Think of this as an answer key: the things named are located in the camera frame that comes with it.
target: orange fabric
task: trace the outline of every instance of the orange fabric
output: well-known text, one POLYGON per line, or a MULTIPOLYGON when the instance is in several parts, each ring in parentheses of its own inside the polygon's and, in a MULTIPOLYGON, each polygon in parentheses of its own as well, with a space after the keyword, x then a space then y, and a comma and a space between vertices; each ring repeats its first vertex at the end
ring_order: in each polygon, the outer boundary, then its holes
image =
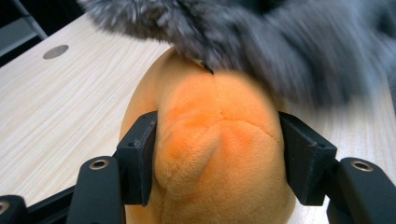
POLYGON ((287 185, 276 106, 246 75, 208 73, 168 50, 147 71, 120 136, 158 110, 153 187, 134 223, 286 223, 287 185))

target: fur duster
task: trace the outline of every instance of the fur duster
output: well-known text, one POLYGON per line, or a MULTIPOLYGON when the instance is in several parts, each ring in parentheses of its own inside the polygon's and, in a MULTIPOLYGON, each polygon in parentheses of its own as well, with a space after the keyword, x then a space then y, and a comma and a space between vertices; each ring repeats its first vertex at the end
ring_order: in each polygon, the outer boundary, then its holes
POLYGON ((78 1, 100 29, 172 43, 313 107, 370 99, 396 68, 394 0, 78 1))

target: gray fluffy object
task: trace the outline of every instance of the gray fluffy object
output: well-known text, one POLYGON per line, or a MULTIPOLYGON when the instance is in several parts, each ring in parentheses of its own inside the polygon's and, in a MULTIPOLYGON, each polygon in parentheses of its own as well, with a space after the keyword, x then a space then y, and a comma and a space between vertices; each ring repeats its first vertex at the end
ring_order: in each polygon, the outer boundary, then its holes
POLYGON ((100 29, 172 43, 313 107, 369 99, 396 64, 394 0, 289 0, 264 14, 237 0, 78 1, 100 29))

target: stuffed toy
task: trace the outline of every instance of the stuffed toy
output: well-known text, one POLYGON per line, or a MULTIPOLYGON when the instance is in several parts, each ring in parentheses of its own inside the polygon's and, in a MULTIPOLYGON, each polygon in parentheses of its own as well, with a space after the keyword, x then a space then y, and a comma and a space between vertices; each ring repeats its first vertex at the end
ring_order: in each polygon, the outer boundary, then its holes
POLYGON ((170 42, 314 108, 370 103, 396 64, 394 0, 78 1, 100 29, 170 42))
POLYGON ((286 223, 294 194, 285 173, 276 104, 239 72, 212 74, 169 49, 129 103, 120 137, 158 110, 148 205, 132 223, 286 223))

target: table top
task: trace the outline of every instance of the table top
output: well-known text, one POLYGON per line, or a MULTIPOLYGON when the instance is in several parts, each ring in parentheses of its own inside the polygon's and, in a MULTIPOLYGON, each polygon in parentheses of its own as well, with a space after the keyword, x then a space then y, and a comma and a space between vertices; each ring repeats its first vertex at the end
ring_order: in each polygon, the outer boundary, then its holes
MULTIPOLYGON (((167 49, 97 31, 84 15, 0 68, 0 195, 32 205, 75 185, 88 159, 111 156, 137 83, 167 49), (43 58, 61 45, 64 54, 43 58)), ((338 159, 374 162, 396 183, 396 120, 385 82, 373 109, 288 106, 339 148, 338 159)), ((296 204, 290 223, 328 223, 325 209, 296 204)))

